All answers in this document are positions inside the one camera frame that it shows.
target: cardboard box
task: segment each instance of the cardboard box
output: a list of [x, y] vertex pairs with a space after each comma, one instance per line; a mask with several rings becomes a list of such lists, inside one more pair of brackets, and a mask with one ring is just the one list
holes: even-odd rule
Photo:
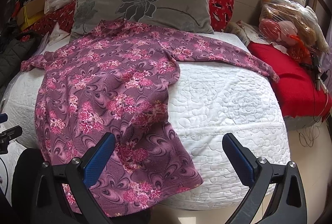
[[25, 30], [44, 16], [45, 0], [33, 0], [21, 8], [17, 15], [17, 25]]

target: silver screw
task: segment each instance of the silver screw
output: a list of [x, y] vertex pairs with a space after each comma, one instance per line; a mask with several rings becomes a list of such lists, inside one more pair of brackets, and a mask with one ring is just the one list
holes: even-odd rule
[[48, 162], [48, 161], [45, 161], [45, 162], [42, 163], [41, 166], [42, 166], [43, 168], [46, 168], [46, 167], [49, 166], [49, 162]]
[[268, 162], [268, 161], [267, 161], [266, 158], [262, 158], [262, 157], [260, 157], [260, 158], [258, 158], [258, 162], [259, 162], [259, 163], [262, 163], [262, 164], [265, 164], [265, 163]]
[[296, 168], [296, 163], [294, 161], [290, 161], [289, 162], [289, 165], [292, 167], [292, 168]]
[[72, 160], [71, 160], [71, 162], [73, 163], [73, 164], [78, 164], [79, 162], [81, 161], [81, 159], [80, 158], [73, 158]]

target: tile floor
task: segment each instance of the tile floor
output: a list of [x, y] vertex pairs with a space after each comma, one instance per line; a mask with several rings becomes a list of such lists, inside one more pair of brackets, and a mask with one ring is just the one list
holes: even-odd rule
[[[291, 159], [298, 164], [306, 197], [308, 224], [321, 215], [327, 184], [332, 176], [332, 143], [326, 124], [314, 127], [317, 139], [313, 146], [303, 147], [297, 131], [288, 133]], [[252, 223], [258, 222], [267, 208], [271, 196], [266, 196]], [[150, 224], [223, 224], [236, 207], [207, 211], [185, 211], [157, 205], [152, 211]]]

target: purple floral shirt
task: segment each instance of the purple floral shirt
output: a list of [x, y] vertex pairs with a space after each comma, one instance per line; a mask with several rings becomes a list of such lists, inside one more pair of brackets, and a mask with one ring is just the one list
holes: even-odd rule
[[[105, 132], [117, 146], [93, 196], [109, 216], [131, 214], [193, 189], [202, 178], [168, 122], [168, 86], [177, 61], [217, 60], [278, 81], [272, 68], [220, 40], [126, 20], [101, 21], [86, 36], [25, 61], [46, 70], [35, 127], [46, 160], [68, 163]], [[79, 211], [69, 186], [72, 209]]]

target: gray pillow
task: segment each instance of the gray pillow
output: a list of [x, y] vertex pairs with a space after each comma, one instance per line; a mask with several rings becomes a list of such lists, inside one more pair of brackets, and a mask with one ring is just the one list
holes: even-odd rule
[[100, 20], [126, 18], [194, 33], [213, 33], [209, 0], [77, 0], [71, 39], [90, 32]]

